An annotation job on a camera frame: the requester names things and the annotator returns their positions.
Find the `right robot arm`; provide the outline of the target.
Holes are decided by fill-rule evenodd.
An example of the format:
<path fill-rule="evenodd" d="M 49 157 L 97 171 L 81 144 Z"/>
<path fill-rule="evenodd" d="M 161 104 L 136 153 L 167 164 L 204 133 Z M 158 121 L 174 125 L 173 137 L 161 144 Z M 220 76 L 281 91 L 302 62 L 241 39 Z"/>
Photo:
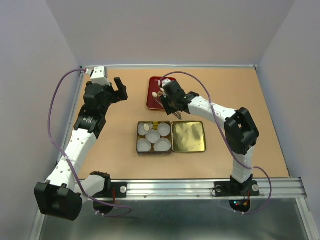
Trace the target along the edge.
<path fill-rule="evenodd" d="M 162 92 L 159 99 L 167 113 L 187 113 L 202 117 L 218 127 L 233 158 L 230 189 L 235 195 L 248 190 L 252 177 L 252 155 L 260 135 L 250 112 L 242 107 L 232 109 L 212 103 L 195 92 L 185 93 L 176 80 L 158 81 Z"/>

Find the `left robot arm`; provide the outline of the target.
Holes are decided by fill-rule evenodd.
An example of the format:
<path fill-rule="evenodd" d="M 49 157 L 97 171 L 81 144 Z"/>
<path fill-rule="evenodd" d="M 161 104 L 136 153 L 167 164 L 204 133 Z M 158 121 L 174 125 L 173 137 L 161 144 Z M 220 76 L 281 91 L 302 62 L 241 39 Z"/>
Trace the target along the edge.
<path fill-rule="evenodd" d="M 83 203 L 94 195 L 109 196 L 113 200 L 104 202 L 107 207 L 97 213 L 107 216 L 115 206 L 116 190 L 108 173 L 92 172 L 81 181 L 78 173 L 90 149 L 98 140 L 105 124 L 106 113 L 112 104 L 128 99 L 127 87 L 119 77 L 105 85 L 89 81 L 84 90 L 84 104 L 80 109 L 70 141 L 62 157 L 45 182 L 38 182 L 34 195 L 43 215 L 74 221 L 82 210 Z"/>

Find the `oval white chocolate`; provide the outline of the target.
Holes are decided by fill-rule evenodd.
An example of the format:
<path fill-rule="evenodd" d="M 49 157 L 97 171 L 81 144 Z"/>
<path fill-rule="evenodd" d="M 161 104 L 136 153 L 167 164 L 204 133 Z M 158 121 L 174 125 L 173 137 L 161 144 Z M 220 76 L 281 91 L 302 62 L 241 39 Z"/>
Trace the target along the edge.
<path fill-rule="evenodd" d="M 146 132 L 148 132 L 148 131 L 150 130 L 150 126 L 149 126 L 147 123 L 145 123 L 145 124 L 143 125 L 143 129 L 144 129 Z"/>

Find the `chocolate tin base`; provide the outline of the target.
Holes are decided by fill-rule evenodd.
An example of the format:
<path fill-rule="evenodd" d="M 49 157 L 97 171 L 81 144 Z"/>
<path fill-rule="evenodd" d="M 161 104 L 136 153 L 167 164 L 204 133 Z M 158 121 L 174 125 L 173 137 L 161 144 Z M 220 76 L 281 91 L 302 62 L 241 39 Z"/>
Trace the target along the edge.
<path fill-rule="evenodd" d="M 139 121 L 137 123 L 136 152 L 139 156 L 170 155 L 172 128 L 169 121 Z"/>

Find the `red lacquer tray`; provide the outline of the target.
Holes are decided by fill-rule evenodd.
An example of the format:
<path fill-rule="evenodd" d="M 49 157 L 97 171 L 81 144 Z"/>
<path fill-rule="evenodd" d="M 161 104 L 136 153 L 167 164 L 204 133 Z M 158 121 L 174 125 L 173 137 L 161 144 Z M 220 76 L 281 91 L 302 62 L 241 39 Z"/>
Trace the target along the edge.
<path fill-rule="evenodd" d="M 162 95 L 161 78 L 161 76 L 153 76 L 149 79 L 146 107 L 150 110 L 164 111 L 160 100 L 160 96 Z"/>

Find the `top right paper cup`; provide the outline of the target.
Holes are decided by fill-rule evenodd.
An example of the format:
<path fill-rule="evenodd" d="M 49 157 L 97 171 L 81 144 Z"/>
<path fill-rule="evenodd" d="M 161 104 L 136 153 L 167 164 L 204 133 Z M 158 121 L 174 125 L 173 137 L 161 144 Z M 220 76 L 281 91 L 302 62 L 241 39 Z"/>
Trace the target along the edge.
<path fill-rule="evenodd" d="M 161 137 L 166 137 L 171 133 L 171 126 L 167 123 L 160 123 L 157 130 Z"/>

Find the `paper cup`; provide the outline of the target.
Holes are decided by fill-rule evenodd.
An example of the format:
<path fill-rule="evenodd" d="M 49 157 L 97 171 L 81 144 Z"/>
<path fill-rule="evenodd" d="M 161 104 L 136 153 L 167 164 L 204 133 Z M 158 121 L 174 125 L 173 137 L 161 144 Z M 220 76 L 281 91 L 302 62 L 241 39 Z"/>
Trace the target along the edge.
<path fill-rule="evenodd" d="M 160 123 L 157 130 L 161 137 L 166 137 L 171 133 L 171 126 L 167 123 Z"/>
<path fill-rule="evenodd" d="M 167 138 L 160 138 L 153 148 L 156 152 L 167 152 L 171 149 L 171 142 Z"/>
<path fill-rule="evenodd" d="M 158 130 L 155 129 L 148 131 L 145 137 L 151 144 L 155 144 L 161 138 Z"/>
<path fill-rule="evenodd" d="M 138 124 L 138 134 L 140 136 L 145 136 L 150 130 L 153 129 L 153 124 L 150 122 L 141 122 Z"/>
<path fill-rule="evenodd" d="M 137 141 L 137 151 L 140 153 L 149 152 L 152 149 L 152 144 L 145 138 Z"/>

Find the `centre paper cup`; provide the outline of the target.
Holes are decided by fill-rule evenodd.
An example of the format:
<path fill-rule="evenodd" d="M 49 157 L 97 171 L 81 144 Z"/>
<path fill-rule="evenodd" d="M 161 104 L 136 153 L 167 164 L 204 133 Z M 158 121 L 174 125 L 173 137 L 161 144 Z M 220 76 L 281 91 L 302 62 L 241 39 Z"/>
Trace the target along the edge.
<path fill-rule="evenodd" d="M 145 137 L 151 144 L 155 144 L 161 138 L 158 130 L 155 129 L 148 131 Z"/>

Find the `top left paper cup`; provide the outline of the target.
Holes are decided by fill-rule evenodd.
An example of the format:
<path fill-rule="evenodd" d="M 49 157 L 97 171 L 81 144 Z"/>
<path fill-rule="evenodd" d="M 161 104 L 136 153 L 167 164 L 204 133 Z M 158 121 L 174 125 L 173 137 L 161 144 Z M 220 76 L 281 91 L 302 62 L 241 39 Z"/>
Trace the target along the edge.
<path fill-rule="evenodd" d="M 145 136 L 150 130 L 153 129 L 153 124 L 150 122 L 141 122 L 138 124 L 138 134 L 140 136 Z"/>

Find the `bottom right paper cup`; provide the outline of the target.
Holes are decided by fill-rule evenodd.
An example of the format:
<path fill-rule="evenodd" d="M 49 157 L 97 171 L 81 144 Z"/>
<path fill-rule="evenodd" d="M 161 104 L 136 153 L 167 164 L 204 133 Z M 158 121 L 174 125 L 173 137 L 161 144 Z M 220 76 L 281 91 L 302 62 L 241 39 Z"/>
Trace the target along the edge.
<path fill-rule="evenodd" d="M 153 148 L 156 152 L 167 152 L 171 149 L 171 142 L 167 138 L 160 138 Z"/>

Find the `bottom left paper cup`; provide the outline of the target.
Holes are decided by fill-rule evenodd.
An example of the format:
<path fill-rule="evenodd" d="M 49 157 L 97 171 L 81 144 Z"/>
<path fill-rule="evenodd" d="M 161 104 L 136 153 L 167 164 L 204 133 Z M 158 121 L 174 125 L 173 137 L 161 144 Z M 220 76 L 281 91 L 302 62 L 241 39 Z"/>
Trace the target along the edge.
<path fill-rule="evenodd" d="M 137 151 L 140 153 L 149 152 L 152 149 L 152 144 L 145 138 L 137 141 Z"/>

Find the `metal front plate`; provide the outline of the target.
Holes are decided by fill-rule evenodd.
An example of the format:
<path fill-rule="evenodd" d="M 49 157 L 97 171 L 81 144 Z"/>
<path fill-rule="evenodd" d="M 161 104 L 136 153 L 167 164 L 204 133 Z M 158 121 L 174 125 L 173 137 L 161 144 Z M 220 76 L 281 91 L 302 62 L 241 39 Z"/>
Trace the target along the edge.
<path fill-rule="evenodd" d="M 122 217 L 102 217 L 86 203 L 74 221 L 38 215 L 32 240 L 317 240 L 303 199 L 273 199 L 242 215 L 227 200 L 138 200 Z"/>

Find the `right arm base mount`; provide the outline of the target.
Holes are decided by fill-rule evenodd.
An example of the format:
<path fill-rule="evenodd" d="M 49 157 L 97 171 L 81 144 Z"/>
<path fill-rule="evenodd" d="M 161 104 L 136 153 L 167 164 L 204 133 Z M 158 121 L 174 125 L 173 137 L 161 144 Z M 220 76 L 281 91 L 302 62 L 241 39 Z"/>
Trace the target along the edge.
<path fill-rule="evenodd" d="M 258 183 L 252 177 L 244 183 L 232 177 L 228 181 L 215 181 L 211 195 L 216 198 L 229 197 L 229 205 L 234 211 L 247 213 L 251 208 L 251 197 L 260 196 Z"/>

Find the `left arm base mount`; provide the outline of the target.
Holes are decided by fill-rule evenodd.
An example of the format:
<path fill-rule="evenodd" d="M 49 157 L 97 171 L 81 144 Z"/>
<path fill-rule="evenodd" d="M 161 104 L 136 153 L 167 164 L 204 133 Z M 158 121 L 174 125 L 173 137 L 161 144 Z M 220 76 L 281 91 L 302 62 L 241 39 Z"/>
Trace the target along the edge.
<path fill-rule="evenodd" d="M 108 198 L 112 199 L 111 201 L 106 201 L 108 204 L 116 204 L 117 198 L 126 198 L 127 197 L 127 185 L 125 181 L 117 182 L 113 181 L 108 173 L 103 173 L 99 171 L 93 171 L 91 176 L 99 176 L 105 179 L 104 188 L 102 191 L 93 195 L 94 198 Z M 93 202 L 93 209 L 99 211 L 101 214 L 109 214 L 114 207 L 103 205 L 98 202 Z"/>

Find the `aluminium mounting rail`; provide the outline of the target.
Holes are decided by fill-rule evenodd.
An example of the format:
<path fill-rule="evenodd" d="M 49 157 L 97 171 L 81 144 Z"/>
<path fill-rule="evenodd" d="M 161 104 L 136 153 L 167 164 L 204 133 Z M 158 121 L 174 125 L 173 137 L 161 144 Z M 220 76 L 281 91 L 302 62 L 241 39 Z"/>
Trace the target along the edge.
<path fill-rule="evenodd" d="M 250 198 L 305 199 L 303 182 L 299 178 L 256 178 L 250 190 L 239 195 L 222 195 L 214 190 L 225 179 L 113 179 L 116 198 L 125 201 L 153 200 L 242 200 Z"/>

